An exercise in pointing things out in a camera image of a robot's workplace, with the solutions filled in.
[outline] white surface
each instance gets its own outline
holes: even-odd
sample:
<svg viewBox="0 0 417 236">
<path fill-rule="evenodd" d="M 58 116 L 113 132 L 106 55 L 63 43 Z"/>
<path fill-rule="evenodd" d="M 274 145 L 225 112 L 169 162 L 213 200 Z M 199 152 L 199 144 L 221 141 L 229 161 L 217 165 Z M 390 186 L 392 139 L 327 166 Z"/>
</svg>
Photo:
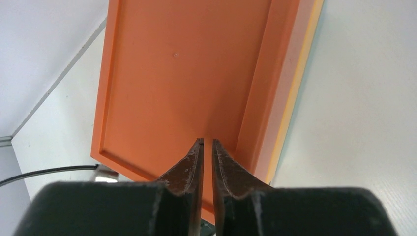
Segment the white surface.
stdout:
<svg viewBox="0 0 417 236">
<path fill-rule="evenodd" d="M 20 174 L 12 146 L 0 147 L 0 180 Z M 30 199 L 23 180 L 0 187 L 0 234 L 2 236 L 13 234 L 29 204 Z"/>
<path fill-rule="evenodd" d="M 107 7 L 108 0 L 0 1 L 0 137 L 22 123 Z"/>
<path fill-rule="evenodd" d="M 23 173 L 53 167 L 89 165 L 103 53 L 104 31 L 13 138 Z M 25 180 L 30 198 L 58 180 L 89 180 L 92 171 L 73 171 Z"/>
<path fill-rule="evenodd" d="M 417 235 L 417 1 L 327 0 L 273 186 L 360 186 Z"/>
</svg>

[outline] metal part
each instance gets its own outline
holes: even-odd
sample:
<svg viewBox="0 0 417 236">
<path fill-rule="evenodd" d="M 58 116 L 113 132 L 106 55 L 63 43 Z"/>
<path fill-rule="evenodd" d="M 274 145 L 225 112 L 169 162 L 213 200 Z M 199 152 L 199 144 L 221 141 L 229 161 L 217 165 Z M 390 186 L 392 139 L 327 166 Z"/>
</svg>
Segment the metal part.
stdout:
<svg viewBox="0 0 417 236">
<path fill-rule="evenodd" d="M 0 147 L 11 146 L 12 138 L 12 136 L 0 137 Z"/>
<path fill-rule="evenodd" d="M 199 138 L 181 161 L 155 181 L 164 183 L 170 192 L 181 197 L 181 202 L 178 202 L 183 207 L 180 210 L 181 217 L 174 217 L 172 224 L 182 224 L 183 228 L 173 235 L 200 234 L 203 170 L 204 140 Z"/>
<path fill-rule="evenodd" d="M 103 164 L 98 165 L 94 171 L 94 175 L 91 177 L 91 181 L 93 182 L 116 183 L 118 179 L 119 174 Z"/>
<path fill-rule="evenodd" d="M 217 139 L 212 145 L 212 172 L 216 235 L 258 235 L 255 208 L 248 195 L 253 189 L 273 188 L 235 162 Z"/>
<path fill-rule="evenodd" d="M 200 236 L 213 236 L 216 233 L 216 227 L 210 222 L 201 219 Z"/>
</svg>

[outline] orange panel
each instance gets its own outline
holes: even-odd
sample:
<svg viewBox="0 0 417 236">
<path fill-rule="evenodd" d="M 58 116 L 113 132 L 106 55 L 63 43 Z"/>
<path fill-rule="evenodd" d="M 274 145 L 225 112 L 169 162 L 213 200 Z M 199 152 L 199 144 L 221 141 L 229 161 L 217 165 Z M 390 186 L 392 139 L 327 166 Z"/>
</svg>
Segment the orange panel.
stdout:
<svg viewBox="0 0 417 236">
<path fill-rule="evenodd" d="M 92 157 L 154 180 L 204 137 L 202 217 L 214 223 L 211 141 L 254 172 L 283 61 L 299 57 L 287 55 L 299 2 L 110 1 Z"/>
</svg>

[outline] white ceiling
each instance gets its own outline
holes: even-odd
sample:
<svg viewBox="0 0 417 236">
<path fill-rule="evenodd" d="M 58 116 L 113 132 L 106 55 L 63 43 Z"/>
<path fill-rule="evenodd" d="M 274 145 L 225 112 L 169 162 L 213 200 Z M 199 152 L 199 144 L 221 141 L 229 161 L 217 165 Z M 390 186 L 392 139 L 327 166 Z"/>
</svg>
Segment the white ceiling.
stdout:
<svg viewBox="0 0 417 236">
<path fill-rule="evenodd" d="M 108 0 L 0 1 L 0 137 L 12 135 L 107 16 Z"/>
</svg>

